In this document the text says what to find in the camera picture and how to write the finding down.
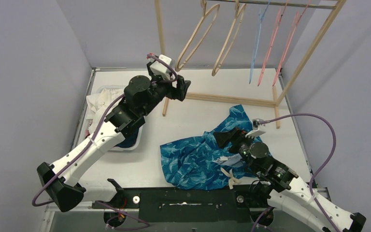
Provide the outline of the pink plastic hanger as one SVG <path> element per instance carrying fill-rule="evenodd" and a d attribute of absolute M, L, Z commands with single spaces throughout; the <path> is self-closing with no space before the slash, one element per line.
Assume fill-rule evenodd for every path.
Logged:
<path fill-rule="evenodd" d="M 308 9 L 309 5 L 311 3 L 311 0 L 309 0 L 304 8 L 304 10 L 302 11 L 301 14 L 299 14 L 299 12 L 296 12 L 296 15 L 294 16 L 294 19 L 292 21 L 292 25 L 291 25 L 291 29 L 289 31 L 289 34 L 288 34 L 288 37 L 287 37 L 287 40 L 286 40 L 286 43 L 285 43 L 285 49 L 282 53 L 282 56 L 281 56 L 281 59 L 280 59 L 280 62 L 279 62 L 279 65 L 276 69 L 276 75 L 274 76 L 274 79 L 273 79 L 273 82 L 272 82 L 272 87 L 275 86 L 276 82 L 277 82 L 277 79 L 278 79 L 278 73 L 281 71 L 282 69 L 282 65 L 285 61 L 285 58 L 287 56 L 287 53 L 289 51 L 289 48 L 290 48 L 290 45 L 291 45 L 291 42 L 293 40 L 293 37 L 295 35 L 295 32 L 297 30 L 297 27 L 298 27 L 298 24 L 299 22 L 301 21 L 301 18 L 303 17 L 304 13 L 306 12 L 306 10 Z"/>

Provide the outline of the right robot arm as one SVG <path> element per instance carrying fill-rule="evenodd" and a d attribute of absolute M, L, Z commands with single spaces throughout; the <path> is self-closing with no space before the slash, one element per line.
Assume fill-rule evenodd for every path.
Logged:
<path fill-rule="evenodd" d="M 269 154 L 268 146 L 255 139 L 265 133 L 263 126 L 251 131 L 233 128 L 227 132 L 214 132 L 220 148 L 239 154 L 245 170 L 258 177 L 252 199 L 258 206 L 278 208 L 315 232 L 360 232 L 366 218 L 350 213 L 322 196 L 311 192 L 309 185 L 291 168 Z"/>

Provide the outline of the wooden hanger front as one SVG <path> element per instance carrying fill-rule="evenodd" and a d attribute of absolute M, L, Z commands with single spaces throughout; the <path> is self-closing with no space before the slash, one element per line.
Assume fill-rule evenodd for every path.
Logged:
<path fill-rule="evenodd" d="M 212 76 L 216 76 L 218 71 L 223 66 L 232 46 L 235 43 L 236 37 L 238 36 L 240 27 L 243 22 L 245 10 L 246 10 L 246 3 L 240 3 L 239 0 L 235 0 L 235 15 L 234 19 L 231 23 L 230 29 L 228 31 L 227 37 L 224 41 L 224 44 L 220 50 L 220 53 L 216 59 L 214 67 L 212 69 Z"/>

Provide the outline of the pink hanger of floral shorts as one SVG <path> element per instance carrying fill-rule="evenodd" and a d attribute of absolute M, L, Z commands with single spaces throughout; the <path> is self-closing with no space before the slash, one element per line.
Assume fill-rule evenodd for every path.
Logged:
<path fill-rule="evenodd" d="M 261 68 L 261 71 L 260 71 L 260 76 L 259 76 L 259 79 L 258 79 L 258 82 L 257 82 L 257 86 L 258 87 L 261 85 L 261 82 L 263 80 L 264 72 L 265 72 L 267 63 L 269 61 L 270 55 L 271 55 L 273 44 L 274 44 L 276 35 L 278 33 L 279 26 L 280 26 L 281 21 L 282 21 L 282 17 L 284 16 L 284 13 L 285 13 L 285 10 L 287 8 L 288 3 L 289 3 L 289 0 L 286 0 L 285 1 L 285 4 L 283 6 L 280 6 L 279 11 L 278 11 L 278 14 L 277 14 L 277 16 L 275 18 L 275 22 L 274 22 L 274 25 L 273 25 L 272 34 L 270 36 L 269 46 L 268 46 L 268 49 L 267 49 L 267 53 L 265 55 L 265 58 L 263 60 L 263 65 L 262 65 L 262 68 Z"/>

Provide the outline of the navy blue shorts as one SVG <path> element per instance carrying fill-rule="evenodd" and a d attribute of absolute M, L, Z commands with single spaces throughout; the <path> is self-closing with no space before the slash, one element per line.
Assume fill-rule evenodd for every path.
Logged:
<path fill-rule="evenodd" d="M 134 150 L 139 145 L 142 130 L 143 130 L 143 128 L 140 127 L 129 138 L 127 138 L 123 142 L 117 144 L 113 148 L 113 150 L 117 150 L 117 151 L 130 151 L 130 150 Z"/>

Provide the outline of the wooden hanger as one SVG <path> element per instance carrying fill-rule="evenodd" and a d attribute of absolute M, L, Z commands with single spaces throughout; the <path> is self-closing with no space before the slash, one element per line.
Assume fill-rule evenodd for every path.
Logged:
<path fill-rule="evenodd" d="M 200 5 L 202 8 L 201 18 L 199 19 L 194 31 L 191 33 L 177 59 L 175 64 L 175 70 L 177 72 L 182 70 L 190 62 L 191 58 L 205 41 L 206 36 L 211 31 L 214 23 L 217 20 L 220 11 L 219 3 L 208 7 L 207 1 L 201 0 Z"/>
<path fill-rule="evenodd" d="M 240 3 L 239 0 L 235 0 L 235 15 L 234 19 L 231 23 L 230 29 L 228 31 L 227 37 L 224 41 L 224 44 L 220 50 L 220 53 L 216 59 L 214 67 L 212 69 L 212 76 L 216 76 L 218 71 L 223 66 L 232 46 L 235 43 L 236 37 L 238 36 L 240 27 L 243 22 L 245 10 L 246 10 L 246 3 Z"/>

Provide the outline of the light blue hanger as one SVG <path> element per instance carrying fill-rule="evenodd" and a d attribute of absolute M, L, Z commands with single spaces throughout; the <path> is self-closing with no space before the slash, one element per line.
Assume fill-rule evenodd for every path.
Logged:
<path fill-rule="evenodd" d="M 253 49 L 252 59 L 251 59 L 251 66 L 250 66 L 250 73 L 249 73 L 249 84 L 251 84 L 252 80 L 253 80 L 255 61 L 256 61 L 256 58 L 257 58 L 257 53 L 258 53 L 259 43 L 260 43 L 260 36 L 261 36 L 261 31 L 262 31 L 262 23 L 263 23 L 265 14 L 268 10 L 268 7 L 269 7 L 270 3 L 271 3 L 270 0 L 267 1 L 265 9 L 264 10 L 259 9 L 259 12 L 258 12 L 259 21 L 258 21 L 258 26 L 257 26 L 257 30 L 256 30 L 256 35 L 255 35 L 255 47 Z"/>

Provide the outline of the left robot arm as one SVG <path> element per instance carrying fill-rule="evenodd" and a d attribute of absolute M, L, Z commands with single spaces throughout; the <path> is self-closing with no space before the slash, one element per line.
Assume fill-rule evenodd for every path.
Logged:
<path fill-rule="evenodd" d="M 81 180 L 83 174 L 104 154 L 125 141 L 145 124 L 145 117 L 167 97 L 183 101 L 191 81 L 178 76 L 171 83 L 138 75 L 130 79 L 118 104 L 107 109 L 99 128 L 64 157 L 49 164 L 43 162 L 37 172 L 41 184 L 61 212 L 68 212 L 81 202 L 103 201 L 111 206 L 123 202 L 120 185 L 111 178 Z"/>

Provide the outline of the dark teal patterned shorts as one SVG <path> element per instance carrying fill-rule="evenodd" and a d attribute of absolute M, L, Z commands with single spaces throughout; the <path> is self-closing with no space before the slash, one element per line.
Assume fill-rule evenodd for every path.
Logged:
<path fill-rule="evenodd" d="M 201 136 L 172 141 L 160 146 L 161 166 L 166 182 L 178 189 L 213 190 L 229 185 L 234 177 L 255 177 L 244 170 L 239 154 L 231 154 L 228 144 L 219 148 L 214 132 L 226 132 L 235 127 L 250 131 L 253 128 L 242 105 L 229 109 L 229 115 L 212 131 Z"/>

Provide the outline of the white plastic basket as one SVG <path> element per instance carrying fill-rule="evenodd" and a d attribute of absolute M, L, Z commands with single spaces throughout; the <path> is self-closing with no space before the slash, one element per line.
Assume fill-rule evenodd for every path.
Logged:
<path fill-rule="evenodd" d="M 95 93 L 86 96 L 86 116 L 80 141 L 90 136 L 96 129 L 106 108 L 124 93 L 125 86 L 102 86 Z M 129 138 L 114 146 L 111 151 L 131 151 L 140 143 L 142 129 L 136 130 Z"/>

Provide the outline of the white drawstring shorts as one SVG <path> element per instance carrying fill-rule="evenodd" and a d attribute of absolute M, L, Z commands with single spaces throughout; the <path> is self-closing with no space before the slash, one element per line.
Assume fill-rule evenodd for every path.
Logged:
<path fill-rule="evenodd" d="M 124 93 L 122 88 L 103 88 L 100 93 L 91 94 L 86 97 L 87 116 L 89 122 L 88 135 L 92 134 L 106 108 Z"/>

